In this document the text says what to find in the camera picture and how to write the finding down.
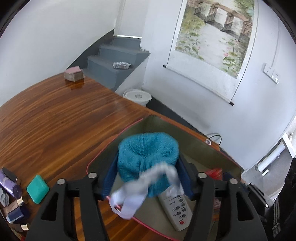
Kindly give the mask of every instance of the green soap box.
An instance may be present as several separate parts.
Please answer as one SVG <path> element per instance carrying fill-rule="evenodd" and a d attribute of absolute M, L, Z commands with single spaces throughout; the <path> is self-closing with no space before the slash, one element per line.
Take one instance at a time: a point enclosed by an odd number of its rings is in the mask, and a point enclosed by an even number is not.
<path fill-rule="evenodd" d="M 27 186 L 27 192 L 36 204 L 41 203 L 42 199 L 48 193 L 49 187 L 45 181 L 39 175 L 36 175 L 34 179 Z"/>

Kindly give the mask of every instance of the painting of bridge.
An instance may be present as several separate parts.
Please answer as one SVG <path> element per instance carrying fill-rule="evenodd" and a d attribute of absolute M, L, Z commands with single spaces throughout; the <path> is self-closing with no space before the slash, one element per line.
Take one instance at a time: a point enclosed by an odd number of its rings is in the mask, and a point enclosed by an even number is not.
<path fill-rule="evenodd" d="M 175 50 L 236 78 L 248 48 L 254 0 L 188 0 Z"/>

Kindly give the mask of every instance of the aluminum foil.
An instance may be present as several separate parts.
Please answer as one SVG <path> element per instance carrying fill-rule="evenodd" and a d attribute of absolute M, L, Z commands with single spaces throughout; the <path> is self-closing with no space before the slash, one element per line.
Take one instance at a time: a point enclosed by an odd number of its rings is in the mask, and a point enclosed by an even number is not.
<path fill-rule="evenodd" d="M 128 69 L 131 66 L 131 64 L 126 62 L 115 62 L 113 63 L 113 67 L 115 69 Z"/>

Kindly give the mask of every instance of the blue fabric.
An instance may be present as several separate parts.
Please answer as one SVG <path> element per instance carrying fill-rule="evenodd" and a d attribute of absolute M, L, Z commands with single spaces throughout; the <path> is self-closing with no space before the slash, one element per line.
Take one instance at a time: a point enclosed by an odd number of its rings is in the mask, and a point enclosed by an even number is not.
<path fill-rule="evenodd" d="M 119 144 L 117 169 L 124 182 L 138 179 L 139 174 L 155 164 L 165 162 L 175 165 L 179 156 L 178 142 L 166 133 L 144 133 L 125 138 Z M 148 189 L 154 197 L 169 187 L 164 175 Z"/>
<path fill-rule="evenodd" d="M 118 153 L 116 154 L 103 182 L 102 196 L 104 198 L 110 195 L 112 186 L 114 184 L 114 180 L 117 175 L 117 160 Z"/>
<path fill-rule="evenodd" d="M 187 197 L 189 197 L 189 199 L 192 199 L 194 197 L 194 194 L 191 189 L 191 179 L 190 179 L 190 177 L 186 171 L 186 168 L 180 158 L 178 158 L 175 168 L 177 169 L 178 176 L 179 176 L 180 182 L 181 182 L 183 190 L 184 190 L 184 194 Z"/>

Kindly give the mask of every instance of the purple tube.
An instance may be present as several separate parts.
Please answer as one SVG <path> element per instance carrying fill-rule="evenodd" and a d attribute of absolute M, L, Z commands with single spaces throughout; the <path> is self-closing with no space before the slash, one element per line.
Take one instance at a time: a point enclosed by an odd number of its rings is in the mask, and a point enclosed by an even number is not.
<path fill-rule="evenodd" d="M 22 196 L 22 189 L 15 182 L 11 181 L 2 170 L 0 170 L 0 184 L 8 191 L 14 198 L 20 199 Z"/>

